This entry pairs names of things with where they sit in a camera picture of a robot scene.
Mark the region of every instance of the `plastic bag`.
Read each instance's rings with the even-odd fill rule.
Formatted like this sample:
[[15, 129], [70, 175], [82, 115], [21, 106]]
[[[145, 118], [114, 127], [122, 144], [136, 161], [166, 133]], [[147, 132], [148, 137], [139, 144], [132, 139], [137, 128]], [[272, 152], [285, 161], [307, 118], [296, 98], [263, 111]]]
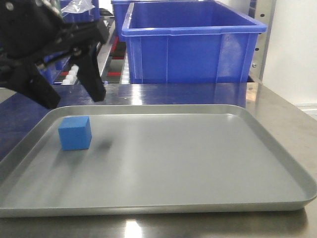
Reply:
[[83, 13], [95, 6], [92, 5], [91, 0], [72, 0], [66, 7], [64, 7], [61, 12], [65, 13]]

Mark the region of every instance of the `red object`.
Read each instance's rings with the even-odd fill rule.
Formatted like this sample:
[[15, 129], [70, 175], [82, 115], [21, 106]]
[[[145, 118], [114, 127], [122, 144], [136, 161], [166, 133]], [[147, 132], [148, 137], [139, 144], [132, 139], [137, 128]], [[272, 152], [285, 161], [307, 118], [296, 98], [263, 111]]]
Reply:
[[121, 72], [108, 72], [107, 76], [121, 76]]
[[112, 45], [112, 48], [111, 48], [111, 52], [115, 52], [115, 49], [117, 48], [118, 42], [119, 42], [119, 37], [116, 36], [114, 43]]

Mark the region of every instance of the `blue container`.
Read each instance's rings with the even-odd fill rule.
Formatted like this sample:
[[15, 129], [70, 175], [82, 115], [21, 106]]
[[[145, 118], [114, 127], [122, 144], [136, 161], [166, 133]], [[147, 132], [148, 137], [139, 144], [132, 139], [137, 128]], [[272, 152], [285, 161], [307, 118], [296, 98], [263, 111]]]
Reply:
[[122, 27], [131, 83], [246, 82], [265, 30], [217, 1], [131, 3]]
[[144, 2], [144, 1], [168, 1], [168, 0], [111, 0], [113, 6], [113, 14], [115, 17], [115, 29], [117, 36], [120, 41], [125, 41], [122, 35], [122, 25], [124, 22], [125, 15], [127, 13], [129, 4], [132, 2]]

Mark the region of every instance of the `tray surface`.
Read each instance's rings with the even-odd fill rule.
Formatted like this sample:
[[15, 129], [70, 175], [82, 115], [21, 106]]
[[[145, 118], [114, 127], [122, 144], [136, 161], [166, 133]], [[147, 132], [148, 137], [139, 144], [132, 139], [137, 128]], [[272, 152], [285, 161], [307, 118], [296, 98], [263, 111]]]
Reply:
[[[14, 149], [25, 152], [1, 180], [0, 216], [296, 210], [316, 196], [315, 181], [245, 109], [194, 106], [52, 111], [28, 135], [36, 144], [27, 136]], [[88, 150], [61, 150], [68, 115], [90, 115]]]

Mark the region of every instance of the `blue cube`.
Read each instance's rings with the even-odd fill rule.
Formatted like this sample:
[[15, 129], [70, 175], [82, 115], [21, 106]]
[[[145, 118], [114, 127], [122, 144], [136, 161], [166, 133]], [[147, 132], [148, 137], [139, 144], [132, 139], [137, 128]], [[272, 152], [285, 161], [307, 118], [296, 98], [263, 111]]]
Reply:
[[63, 150], [88, 149], [91, 142], [89, 116], [64, 118], [58, 128]]

